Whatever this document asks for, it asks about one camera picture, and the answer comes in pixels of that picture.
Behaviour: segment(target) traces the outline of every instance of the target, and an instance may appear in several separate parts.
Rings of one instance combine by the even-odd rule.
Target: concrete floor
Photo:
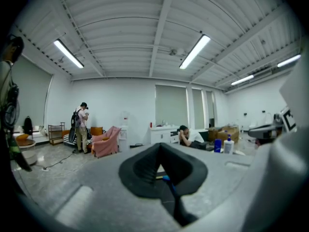
[[[254,149],[254,143],[248,141],[249,139],[253,138],[245,133],[241,134],[234,148],[245,155],[255,156],[257,150]],[[11,161],[12,171],[19,185],[25,194],[42,208],[48,207],[50,199],[57,195],[61,196],[61,193],[59,193],[60,189],[68,180],[83,171],[86,165],[98,160],[91,154],[85,155],[78,152],[72,154],[73,149],[64,144],[35,146],[31,150],[37,153],[38,161],[32,166],[32,172],[21,170],[15,161]],[[62,164],[59,163],[51,168],[47,168],[47,170],[43,169],[43,167],[53,165],[68,156],[70,157],[63,160]]]

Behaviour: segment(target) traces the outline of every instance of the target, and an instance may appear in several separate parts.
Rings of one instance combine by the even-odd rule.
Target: person
[[[198,148],[198,145],[204,142],[201,134],[194,129],[188,129],[186,126],[182,125],[179,127],[179,130],[179,140],[180,144],[183,146]]]
[[[11,67],[18,60],[23,49],[23,39],[21,37],[14,37],[7,42],[7,46],[2,53],[0,63],[0,112],[7,104],[7,96],[12,83]]]
[[[87,128],[86,121],[88,120],[89,113],[85,113],[85,109],[87,108],[87,103],[83,102],[79,107],[75,109],[78,117],[80,119],[80,126],[76,129],[77,135],[77,148],[78,152],[81,153],[84,151],[84,154],[89,153],[87,150]],[[81,140],[83,140],[83,148],[81,149]]]

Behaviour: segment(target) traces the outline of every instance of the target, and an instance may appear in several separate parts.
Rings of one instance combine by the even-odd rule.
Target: backpack
[[[79,109],[78,111],[74,111],[72,118],[71,118],[71,127],[73,128],[79,128],[79,126],[81,125],[81,119],[78,116],[79,111],[81,111],[81,109]]]
[[[32,135],[33,126],[32,126],[31,118],[29,116],[25,119],[23,129],[24,129],[25,134]]]

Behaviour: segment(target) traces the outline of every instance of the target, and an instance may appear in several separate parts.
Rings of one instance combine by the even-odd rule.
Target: ceiling
[[[305,34],[284,0],[29,0],[15,27],[71,80],[157,78],[224,90],[298,54]],[[180,70],[201,32],[211,41]],[[83,69],[54,46],[58,38]]]

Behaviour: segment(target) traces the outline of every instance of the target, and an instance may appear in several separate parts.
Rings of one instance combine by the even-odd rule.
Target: ceiling light fixture
[[[56,47],[59,48],[61,52],[64,53],[78,68],[83,68],[84,65],[73,55],[73,53],[63,44],[60,39],[54,41]]]
[[[240,79],[240,80],[238,80],[238,81],[235,81],[235,82],[233,82],[233,83],[231,83],[231,85],[236,85],[236,84],[239,84],[239,83],[243,83],[243,82],[245,82],[245,81],[248,81],[248,80],[250,80],[250,79],[252,79],[252,78],[254,78],[254,76],[253,75],[248,75],[248,76],[246,76],[246,77],[244,77],[244,78],[242,78],[242,79]]]
[[[181,63],[179,68],[182,70],[186,69],[188,65],[192,62],[192,60],[197,56],[197,54],[199,54],[199,52],[204,48],[204,46],[207,45],[210,40],[211,39],[209,37],[203,34],[202,37],[199,38],[195,46],[192,48],[192,50],[189,52],[187,57],[184,59],[184,61]]]
[[[289,63],[291,63],[291,62],[293,62],[293,61],[298,60],[300,57],[301,57],[301,55],[298,54],[298,55],[296,55],[296,56],[294,56],[294,57],[291,57],[291,58],[289,58],[289,59],[287,59],[287,60],[285,60],[285,61],[283,61],[283,62],[280,62],[277,66],[278,66],[278,67],[282,67],[283,65],[286,65],[286,64],[289,64]]]

